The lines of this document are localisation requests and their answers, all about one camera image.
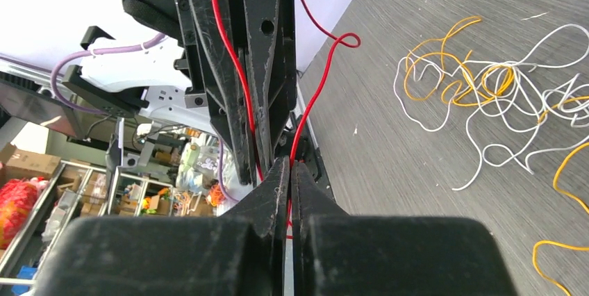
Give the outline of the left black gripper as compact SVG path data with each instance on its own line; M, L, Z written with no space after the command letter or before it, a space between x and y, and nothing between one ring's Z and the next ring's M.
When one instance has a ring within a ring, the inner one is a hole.
M122 0L122 5L143 26L167 36L182 32L188 69L201 76L210 125L233 154L240 184L252 184L257 169L266 173L276 156L286 154L281 138L297 103L295 0ZM233 31L250 106L222 41L215 6L226 34Z

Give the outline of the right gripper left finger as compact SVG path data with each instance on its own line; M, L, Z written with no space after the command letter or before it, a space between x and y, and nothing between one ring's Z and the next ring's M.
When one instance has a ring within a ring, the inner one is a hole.
M219 217L82 217L39 270L36 295L282 295L290 163Z

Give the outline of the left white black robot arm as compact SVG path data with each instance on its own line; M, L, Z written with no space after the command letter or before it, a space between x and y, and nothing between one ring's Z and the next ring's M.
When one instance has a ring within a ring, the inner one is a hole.
M263 178L297 103L295 0L122 6L158 40L120 46L92 26L81 43L87 55L67 68L63 85L109 115L217 133L241 184Z

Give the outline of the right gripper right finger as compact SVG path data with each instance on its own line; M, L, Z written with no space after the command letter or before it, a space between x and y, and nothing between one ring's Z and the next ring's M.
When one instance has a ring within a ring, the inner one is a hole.
M515 295L499 247L465 217L350 215L290 170L296 295Z

